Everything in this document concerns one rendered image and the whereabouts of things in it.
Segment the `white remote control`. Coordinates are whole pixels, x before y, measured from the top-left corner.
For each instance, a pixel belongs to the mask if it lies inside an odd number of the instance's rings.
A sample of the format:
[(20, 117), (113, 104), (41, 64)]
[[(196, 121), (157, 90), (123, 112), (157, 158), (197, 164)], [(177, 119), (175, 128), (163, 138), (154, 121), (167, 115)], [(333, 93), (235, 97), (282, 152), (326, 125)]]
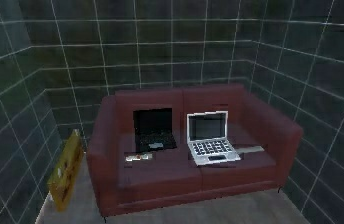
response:
[(143, 161), (143, 160), (151, 160), (151, 159), (153, 159), (152, 153), (133, 154), (133, 155), (128, 155), (125, 157), (126, 162)]

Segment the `grey flat bar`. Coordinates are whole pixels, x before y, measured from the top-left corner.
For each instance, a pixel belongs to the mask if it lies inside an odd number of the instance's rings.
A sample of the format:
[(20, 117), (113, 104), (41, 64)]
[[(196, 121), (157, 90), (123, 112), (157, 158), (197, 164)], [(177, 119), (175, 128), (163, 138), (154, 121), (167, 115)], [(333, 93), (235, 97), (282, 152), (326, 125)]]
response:
[(261, 146), (251, 146), (251, 147), (244, 147), (244, 148), (235, 148), (235, 151), (238, 154), (255, 153), (255, 152), (262, 152), (262, 151), (264, 151), (264, 148), (261, 147)]

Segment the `gray laptop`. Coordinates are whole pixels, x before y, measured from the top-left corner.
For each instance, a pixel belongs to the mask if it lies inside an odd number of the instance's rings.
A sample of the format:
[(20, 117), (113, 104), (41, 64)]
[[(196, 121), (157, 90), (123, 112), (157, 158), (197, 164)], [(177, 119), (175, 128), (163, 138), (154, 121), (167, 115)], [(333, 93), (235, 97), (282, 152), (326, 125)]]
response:
[(187, 115), (186, 142), (197, 166), (240, 160), (228, 140), (227, 122), (227, 111)]

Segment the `dark red sofa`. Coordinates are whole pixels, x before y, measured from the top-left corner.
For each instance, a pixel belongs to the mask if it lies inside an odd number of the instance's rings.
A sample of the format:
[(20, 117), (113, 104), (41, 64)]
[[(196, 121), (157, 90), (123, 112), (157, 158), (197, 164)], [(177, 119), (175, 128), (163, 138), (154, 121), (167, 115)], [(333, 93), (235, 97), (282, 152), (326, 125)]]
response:
[[(153, 159), (126, 162), (136, 152), (133, 112), (172, 109), (176, 148)], [(240, 160), (197, 166), (186, 142), (187, 115), (227, 111), (233, 148), (261, 146)], [(118, 91), (103, 98), (87, 149), (102, 217), (279, 188), (285, 184), (303, 135), (293, 120), (241, 84)]]

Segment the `yellow framed picture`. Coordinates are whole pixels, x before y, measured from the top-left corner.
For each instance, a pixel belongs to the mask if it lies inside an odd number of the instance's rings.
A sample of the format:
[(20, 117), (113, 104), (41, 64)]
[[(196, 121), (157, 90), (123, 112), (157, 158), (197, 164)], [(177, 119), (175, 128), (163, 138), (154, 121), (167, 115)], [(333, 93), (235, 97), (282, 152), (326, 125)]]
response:
[(67, 208), (83, 156), (80, 131), (74, 129), (47, 181), (49, 193), (58, 212)]

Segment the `black laptop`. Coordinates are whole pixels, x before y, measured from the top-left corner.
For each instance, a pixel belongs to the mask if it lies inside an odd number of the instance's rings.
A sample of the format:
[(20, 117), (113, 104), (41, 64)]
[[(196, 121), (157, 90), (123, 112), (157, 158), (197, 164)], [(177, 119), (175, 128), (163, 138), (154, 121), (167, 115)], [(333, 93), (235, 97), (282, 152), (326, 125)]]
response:
[(133, 121), (137, 153), (176, 148), (171, 108), (134, 111)]

